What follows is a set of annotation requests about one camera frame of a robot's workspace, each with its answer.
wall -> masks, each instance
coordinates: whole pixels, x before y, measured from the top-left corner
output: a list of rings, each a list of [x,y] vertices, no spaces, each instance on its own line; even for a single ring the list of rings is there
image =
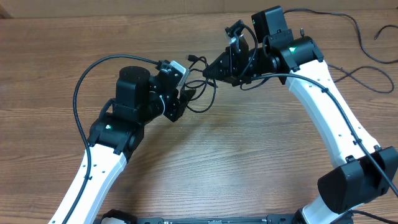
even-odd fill
[[[256,12],[278,4],[331,11],[398,6],[397,0],[0,0],[13,18]]]

wooden surface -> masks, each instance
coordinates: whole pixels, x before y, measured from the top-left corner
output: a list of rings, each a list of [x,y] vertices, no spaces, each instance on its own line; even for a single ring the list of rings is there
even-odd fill
[[[383,60],[398,57],[398,30],[387,29],[373,40],[380,27],[398,24],[397,10],[345,12],[357,18],[371,54]],[[187,54],[196,54],[212,62],[226,47],[224,27],[238,19],[250,24],[250,15],[1,20],[0,223],[47,223],[58,208],[83,157],[72,94],[87,66],[122,53],[184,65]],[[291,13],[287,22],[296,37],[303,27],[327,62],[347,70],[375,65],[398,80],[397,64],[381,65],[362,53],[346,18]],[[155,73],[152,65],[127,59],[93,69],[78,97],[86,132],[114,97],[119,69],[127,65]],[[390,88],[376,72],[356,76],[374,88]],[[397,147],[398,91],[377,94],[349,79],[337,86],[370,134],[384,147]],[[210,99],[211,91],[191,106],[204,108]],[[176,123],[157,118],[145,135],[100,214],[112,208],[165,218],[294,213],[318,195],[318,178],[332,170],[312,121],[278,80],[253,91],[220,83],[209,112],[186,112]],[[398,200],[391,191],[361,209],[398,220]]]
[[[396,0],[0,0],[10,17],[256,12],[276,5],[314,10],[395,9]]]

tabletop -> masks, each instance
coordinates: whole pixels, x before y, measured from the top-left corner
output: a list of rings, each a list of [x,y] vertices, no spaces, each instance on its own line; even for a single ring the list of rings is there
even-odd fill
[[[398,24],[398,10],[343,12],[358,20],[370,54],[381,60],[398,58],[398,30],[386,29],[374,40],[382,26]],[[212,62],[228,44],[224,28],[238,19],[250,24],[251,14],[0,20],[0,223],[47,223],[58,208],[84,153],[72,96],[89,65],[110,54],[186,66],[186,55],[195,54]],[[348,18],[292,12],[286,19],[296,37],[304,28],[328,63],[347,70],[377,66],[398,80],[398,64],[383,65],[363,54]],[[156,74],[153,65],[114,59],[84,80],[78,112],[86,133],[114,97],[119,70],[128,65]],[[333,69],[331,74],[334,79],[343,75]],[[373,70],[355,76],[374,88],[391,88]],[[383,147],[398,146],[397,91],[375,93],[350,78],[336,85]],[[211,95],[207,90],[191,107],[206,108]],[[278,79],[251,91],[219,83],[208,112],[186,111],[175,123],[160,117],[146,126],[144,140],[99,214],[113,208],[164,218],[294,213],[318,195],[317,180],[332,169],[311,119]],[[360,209],[398,220],[398,200],[391,191]],[[361,216],[355,220],[375,222]]]

wooden table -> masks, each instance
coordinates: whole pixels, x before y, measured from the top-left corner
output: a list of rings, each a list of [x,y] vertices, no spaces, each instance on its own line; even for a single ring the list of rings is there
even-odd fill
[[[373,40],[380,27],[398,24],[397,10],[346,12],[357,18],[371,54],[398,58],[397,30]],[[212,62],[227,45],[224,28],[238,19],[250,24],[250,15],[0,20],[0,223],[47,223],[58,208],[83,157],[72,94],[87,66],[123,53],[184,65],[187,54],[205,55]],[[305,29],[327,62],[347,70],[374,65],[398,80],[398,64],[381,65],[362,53],[349,19],[296,12],[286,19],[296,37]],[[119,70],[127,65],[156,73],[152,65],[128,59],[95,68],[78,97],[86,132],[114,97]],[[372,70],[356,76],[374,88],[391,87]],[[398,91],[377,94],[349,78],[337,86],[371,135],[384,147],[398,147]],[[210,99],[211,90],[192,107],[204,108]],[[318,178],[332,170],[312,121],[277,79],[253,91],[220,83],[209,112],[187,111],[176,123],[157,118],[145,135],[99,214],[112,208],[165,218],[294,213],[318,195]],[[391,191],[361,209],[398,220]]]

robotic arm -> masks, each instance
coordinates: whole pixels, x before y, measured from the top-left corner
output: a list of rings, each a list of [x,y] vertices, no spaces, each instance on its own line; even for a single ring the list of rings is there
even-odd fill
[[[301,38],[293,38],[280,6],[253,15],[252,22],[256,34],[248,30],[255,40],[255,49],[249,50],[242,34],[248,27],[238,21],[226,28],[229,47],[203,71],[203,76],[232,86],[279,77],[304,105],[335,168],[318,180],[320,196],[314,202],[295,215],[269,215],[259,222],[277,219],[279,223],[338,223],[348,210],[387,193],[386,177],[389,180],[394,177],[398,153],[393,147],[382,149],[361,126],[333,83],[320,49],[303,30]],[[262,48],[257,48],[257,39]],[[102,112],[90,129],[90,180],[74,212],[64,223],[93,223],[110,186],[144,137],[145,124],[162,114],[173,122],[183,115],[195,90],[181,91],[178,97],[177,87],[185,83],[189,71],[174,61],[161,61],[157,69],[159,74],[154,77],[141,67],[120,71],[116,99],[112,101],[113,112]],[[75,180],[49,223],[64,220],[83,183],[86,162],[85,154]],[[382,172],[376,172],[375,163]],[[143,222],[143,219],[121,216],[107,214],[104,219]],[[143,223],[157,224],[157,221],[145,219]],[[199,220],[173,221],[200,223]]]

